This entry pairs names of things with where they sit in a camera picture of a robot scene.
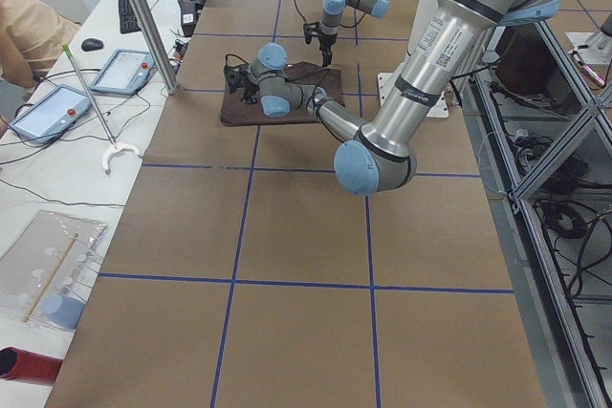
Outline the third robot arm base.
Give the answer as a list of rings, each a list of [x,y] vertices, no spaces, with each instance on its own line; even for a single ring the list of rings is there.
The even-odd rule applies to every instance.
[[[567,32],[578,62],[586,65],[607,65],[611,60],[611,15],[595,32]]]

